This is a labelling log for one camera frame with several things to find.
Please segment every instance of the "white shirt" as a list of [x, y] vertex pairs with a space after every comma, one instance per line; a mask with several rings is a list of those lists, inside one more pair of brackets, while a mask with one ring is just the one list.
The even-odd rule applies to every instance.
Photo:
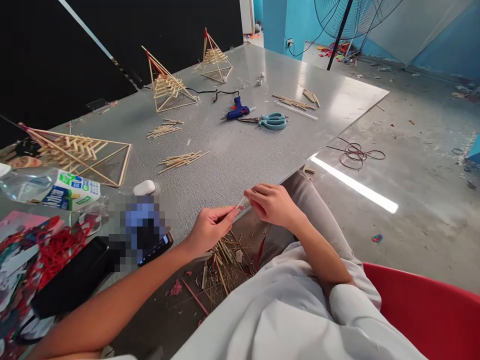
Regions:
[[380, 314], [363, 269], [343, 262], [358, 287], [333, 288], [333, 316], [295, 242], [232, 291], [173, 359], [426, 359]]

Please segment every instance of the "triangular frame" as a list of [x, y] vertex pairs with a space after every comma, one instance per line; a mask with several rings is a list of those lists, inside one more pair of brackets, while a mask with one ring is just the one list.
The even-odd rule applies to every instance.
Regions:
[[[143, 45], [141, 47], [145, 50], [148, 58], [148, 66], [150, 67], [151, 90], [153, 92], [153, 100], [155, 101], [155, 111], [161, 113], [167, 110], [181, 108], [187, 105], [196, 104], [199, 101], [185, 88], [181, 79], [174, 77]], [[176, 98], [182, 94], [190, 98], [191, 102], [165, 107], [170, 99]], [[157, 99], [168, 96], [159, 106]]]
[[[219, 63], [228, 63], [228, 66], [220, 68]], [[216, 65], [217, 69], [213, 71], [207, 71], [205, 72], [205, 67], [208, 64], [213, 64]], [[219, 83], [225, 84], [226, 81], [224, 81], [224, 76], [222, 74], [222, 70], [228, 70], [227, 74], [225, 75], [225, 79], [229, 77], [230, 72], [233, 69], [233, 65], [230, 63], [228, 56], [226, 56], [219, 48], [215, 40], [210, 36], [210, 34], [207, 32], [207, 28], [205, 28], [205, 35], [204, 35], [204, 40], [203, 40], [203, 60], [201, 62], [201, 74], [204, 77], [207, 77], [209, 79], [218, 81]], [[213, 76], [210, 76], [209, 74], [216, 73], [220, 75], [220, 79], [217, 79]]]
[[[27, 127], [22, 123], [20, 123], [20, 126], [22, 126], [22, 128], [31, 136], [31, 138], [41, 146], [39, 152], [42, 153], [43, 156], [51, 157], [51, 161], [48, 161], [47, 163], [44, 162], [44, 165], [57, 163], [61, 169], [68, 171], [69, 173], [72, 173], [76, 176], [81, 176], [84, 173], [92, 171], [98, 176], [102, 177], [104, 180], [106, 180], [106, 182], [101, 182], [101, 184], [103, 185], [114, 188], [118, 188], [122, 185], [125, 170], [127, 168], [127, 163], [130, 157], [130, 151], [132, 150], [131, 143], [102, 140], [85, 136], [69, 135], [61, 132], [34, 129], [31, 127]], [[57, 138], [57, 140], [51, 140], [47, 137], [48, 135]], [[107, 155], [102, 159], [98, 160], [97, 153], [109, 144], [119, 144], [123, 146], [120, 149], [112, 152], [110, 155]], [[82, 154], [80, 154], [79, 156], [75, 156], [73, 153], [70, 153], [78, 153], [78, 148], [80, 148], [80, 150], [82, 151]], [[125, 159], [123, 160], [118, 182], [113, 181], [108, 176], [94, 169], [94, 167], [96, 167], [97, 165], [100, 165], [105, 160], [112, 158], [113, 156], [117, 155], [125, 149], [126, 155]], [[86, 163], [87, 161], [96, 162], [89, 165]], [[77, 171], [80, 166], [84, 167], [84, 169], [81, 171]]]

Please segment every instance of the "bottle label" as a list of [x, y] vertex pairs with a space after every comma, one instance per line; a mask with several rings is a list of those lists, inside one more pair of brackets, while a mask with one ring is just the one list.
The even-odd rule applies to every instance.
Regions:
[[59, 170], [56, 182], [46, 196], [35, 200], [52, 208], [77, 211], [99, 197], [100, 184], [97, 181]]

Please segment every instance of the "black wall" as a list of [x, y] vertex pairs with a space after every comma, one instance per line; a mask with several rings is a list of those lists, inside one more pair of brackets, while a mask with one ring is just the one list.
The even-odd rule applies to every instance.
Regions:
[[141, 85], [149, 84], [145, 46], [171, 73], [202, 60], [204, 29], [222, 51], [243, 44], [239, 0], [67, 0]]
[[[0, 5], [0, 114], [50, 129], [137, 90], [58, 0]], [[0, 118], [0, 148], [27, 134]]]

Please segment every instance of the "plastic bottle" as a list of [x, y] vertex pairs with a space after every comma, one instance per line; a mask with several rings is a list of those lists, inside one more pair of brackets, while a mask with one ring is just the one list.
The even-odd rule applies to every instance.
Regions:
[[117, 190], [55, 167], [13, 169], [0, 163], [0, 190], [10, 200], [62, 210], [106, 213], [109, 193]]

